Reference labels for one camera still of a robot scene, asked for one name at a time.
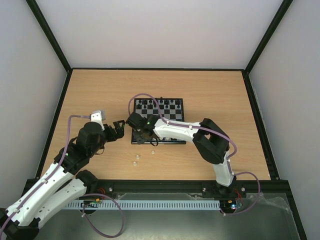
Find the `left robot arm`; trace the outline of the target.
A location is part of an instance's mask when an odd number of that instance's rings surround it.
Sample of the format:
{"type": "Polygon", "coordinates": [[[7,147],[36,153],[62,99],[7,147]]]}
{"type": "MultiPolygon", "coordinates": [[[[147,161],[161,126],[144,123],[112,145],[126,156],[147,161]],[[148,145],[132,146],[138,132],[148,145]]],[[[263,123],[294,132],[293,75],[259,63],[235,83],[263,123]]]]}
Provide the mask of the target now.
{"type": "Polygon", "coordinates": [[[45,174],[15,203],[0,212],[0,233],[11,240],[33,240],[40,228],[69,202],[95,196],[98,178],[84,170],[90,158],[124,136],[124,120],[114,126],[87,122],[77,137],[66,139],[45,174]]]}

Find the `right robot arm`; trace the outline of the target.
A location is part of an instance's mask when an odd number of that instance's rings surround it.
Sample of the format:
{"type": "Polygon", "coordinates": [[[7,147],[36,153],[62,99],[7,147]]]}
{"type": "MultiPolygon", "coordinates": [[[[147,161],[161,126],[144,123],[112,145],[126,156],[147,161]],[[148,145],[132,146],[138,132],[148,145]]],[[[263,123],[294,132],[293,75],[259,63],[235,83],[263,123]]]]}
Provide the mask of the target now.
{"type": "Polygon", "coordinates": [[[230,158],[237,153],[236,144],[211,119],[201,122],[170,120],[162,115],[149,118],[133,112],[126,120],[139,145],[151,140],[172,138],[193,143],[200,156],[212,164],[215,172],[216,190],[229,196],[236,189],[236,176],[232,171],[230,158]]]}

